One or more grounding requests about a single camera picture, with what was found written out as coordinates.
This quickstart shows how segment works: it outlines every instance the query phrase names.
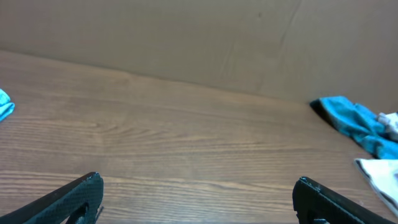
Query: teal fabric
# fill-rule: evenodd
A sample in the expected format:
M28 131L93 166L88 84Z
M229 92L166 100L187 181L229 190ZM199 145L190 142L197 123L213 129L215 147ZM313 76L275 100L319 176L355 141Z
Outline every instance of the teal fabric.
M5 91L0 89L0 121L10 115L15 108L15 104L10 102L11 99Z
M354 139L368 153L380 159L398 159L398 143L390 141L385 127L365 106L343 96L319 98L311 107L340 133Z

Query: folded white cloth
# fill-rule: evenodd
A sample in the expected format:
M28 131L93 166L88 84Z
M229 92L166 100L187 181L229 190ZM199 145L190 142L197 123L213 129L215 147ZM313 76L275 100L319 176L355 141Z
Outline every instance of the folded white cloth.
M398 217L398 160L355 159L354 164L377 196Z
M385 125L389 139L398 142L398 114L379 113L377 121Z

